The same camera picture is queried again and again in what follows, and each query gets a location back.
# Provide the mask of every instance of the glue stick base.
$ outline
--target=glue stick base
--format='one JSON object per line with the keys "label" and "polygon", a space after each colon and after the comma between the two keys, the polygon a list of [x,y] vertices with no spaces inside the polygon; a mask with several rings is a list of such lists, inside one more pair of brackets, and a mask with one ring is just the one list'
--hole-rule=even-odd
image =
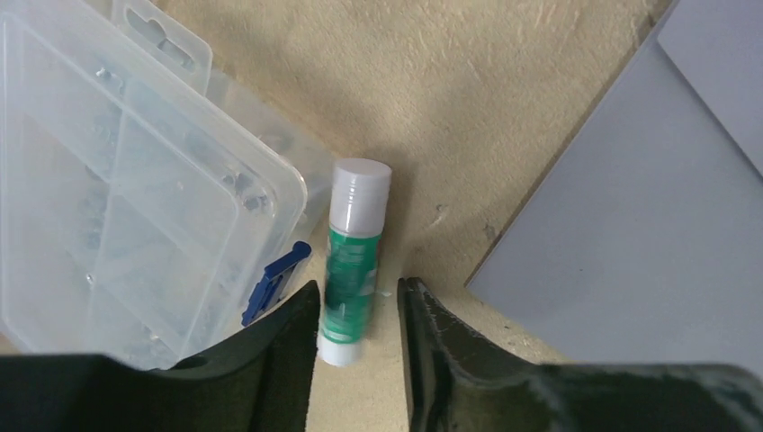
{"label": "glue stick base", "polygon": [[363,356],[360,342],[338,344],[328,340],[320,331],[318,334],[318,356],[326,363],[336,367],[349,366]]}

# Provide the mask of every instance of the clear plastic container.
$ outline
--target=clear plastic container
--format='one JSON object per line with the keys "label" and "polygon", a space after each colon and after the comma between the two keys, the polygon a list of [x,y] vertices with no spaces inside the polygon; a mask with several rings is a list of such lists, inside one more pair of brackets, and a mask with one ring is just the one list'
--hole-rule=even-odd
{"label": "clear plastic container", "polygon": [[222,340],[325,210],[331,156],[148,0],[111,20],[0,0],[0,19],[3,332],[145,369]]}

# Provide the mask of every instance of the glue stick cap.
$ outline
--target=glue stick cap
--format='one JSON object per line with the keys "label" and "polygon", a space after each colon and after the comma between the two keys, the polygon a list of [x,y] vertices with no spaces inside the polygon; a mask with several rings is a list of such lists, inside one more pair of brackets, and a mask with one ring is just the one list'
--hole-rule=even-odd
{"label": "glue stick cap", "polygon": [[357,238],[382,234],[392,170],[370,159],[341,159],[334,166],[329,221]]}
{"label": "glue stick cap", "polygon": [[332,366],[349,366],[363,356],[363,344],[360,341],[353,344],[338,344],[326,337],[321,330],[318,333],[318,356]]}

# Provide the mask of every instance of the gray folder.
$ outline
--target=gray folder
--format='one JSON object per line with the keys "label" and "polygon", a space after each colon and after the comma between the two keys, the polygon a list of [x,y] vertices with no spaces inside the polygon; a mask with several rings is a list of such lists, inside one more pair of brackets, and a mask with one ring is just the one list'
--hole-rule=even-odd
{"label": "gray folder", "polygon": [[682,0],[470,282],[573,360],[763,375],[763,1]]}

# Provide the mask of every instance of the plastic box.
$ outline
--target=plastic box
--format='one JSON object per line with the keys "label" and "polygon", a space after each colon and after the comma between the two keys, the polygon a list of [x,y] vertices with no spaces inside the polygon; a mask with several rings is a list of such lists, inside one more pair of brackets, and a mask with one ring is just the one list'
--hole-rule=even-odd
{"label": "plastic box", "polygon": [[148,0],[0,14],[3,332],[144,369],[222,340],[325,210],[331,156]]}

